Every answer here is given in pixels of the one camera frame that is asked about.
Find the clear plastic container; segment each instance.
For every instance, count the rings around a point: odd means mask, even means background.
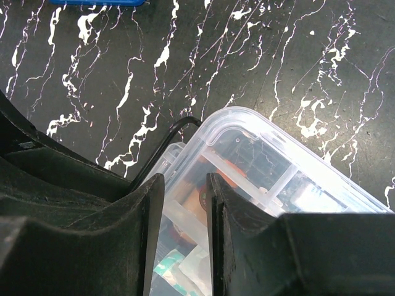
[[[167,282],[171,286],[195,285],[196,295],[211,295],[210,277],[201,279],[202,269],[210,274],[207,259],[202,256],[209,253],[205,212],[208,173],[220,173],[237,193],[273,216],[284,212],[392,213],[273,123],[247,108],[230,107],[215,112],[177,153],[171,164],[165,160],[165,171],[152,172],[165,176],[157,262],[173,249],[181,252],[185,262],[180,263],[177,272],[187,271],[183,274],[190,282],[186,283],[185,278],[182,282]],[[155,285],[154,276],[151,295],[156,289],[160,287]],[[169,295],[179,292],[174,289]]]

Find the blue object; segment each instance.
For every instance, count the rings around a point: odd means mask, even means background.
[[[139,6],[145,0],[51,0],[54,4]]]

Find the marble countertop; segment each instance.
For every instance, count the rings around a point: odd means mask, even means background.
[[[175,120],[249,107],[390,207],[394,22],[387,0],[1,0],[0,89],[39,130],[130,179]]]

